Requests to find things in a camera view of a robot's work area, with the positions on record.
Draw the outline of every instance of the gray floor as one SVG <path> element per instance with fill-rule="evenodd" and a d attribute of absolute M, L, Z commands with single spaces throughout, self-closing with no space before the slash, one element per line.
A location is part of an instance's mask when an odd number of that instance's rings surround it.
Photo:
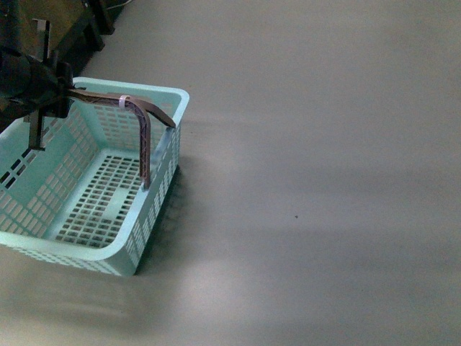
<path fill-rule="evenodd" d="M 0 249 L 2 345 L 461 345 L 461 3 L 135 0 L 85 76 L 179 87 L 133 278 Z"/>

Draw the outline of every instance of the rectangular hole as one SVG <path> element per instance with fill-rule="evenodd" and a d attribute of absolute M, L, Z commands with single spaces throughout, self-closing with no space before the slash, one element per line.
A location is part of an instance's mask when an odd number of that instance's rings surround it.
<path fill-rule="evenodd" d="M 9 177 L 9 173 L 6 172 L 5 174 L 3 174 L 0 178 L 0 184 L 3 183 L 7 178 Z"/>
<path fill-rule="evenodd" d="M 21 155 L 22 158 L 24 159 L 24 158 L 28 155 L 28 153 L 31 152 L 31 150 L 32 150 L 32 149 L 27 148 L 27 149 L 24 151 L 24 153 L 22 153 L 22 155 Z"/>
<path fill-rule="evenodd" d="M 27 163 L 31 163 L 32 161 L 34 161 L 35 157 L 37 156 L 37 154 L 30 154 L 29 158 L 27 159 Z"/>
<path fill-rule="evenodd" d="M 14 183 L 15 181 L 16 181 L 16 178 L 15 178 L 15 177 L 12 177 L 12 178 L 5 184 L 5 187 L 6 187 L 7 189 L 9 189 L 9 188 L 13 185 L 13 183 Z"/>
<path fill-rule="evenodd" d="M 21 160 L 16 160 L 13 164 L 12 164 L 12 170 L 14 171 L 16 169 L 16 167 L 19 166 L 19 164 L 21 163 Z"/>

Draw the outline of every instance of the light blue basket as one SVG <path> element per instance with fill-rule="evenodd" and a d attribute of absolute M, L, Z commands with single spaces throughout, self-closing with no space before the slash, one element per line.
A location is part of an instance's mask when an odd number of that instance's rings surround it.
<path fill-rule="evenodd" d="M 66 119 L 46 118 L 45 151 L 28 147 L 29 126 L 0 134 L 0 244 L 46 262 L 132 275 L 179 158 L 180 89 L 75 78 L 91 92 L 149 99 L 176 123 L 151 118 L 151 186 L 138 175 L 139 124 L 131 112 L 75 101 Z"/>

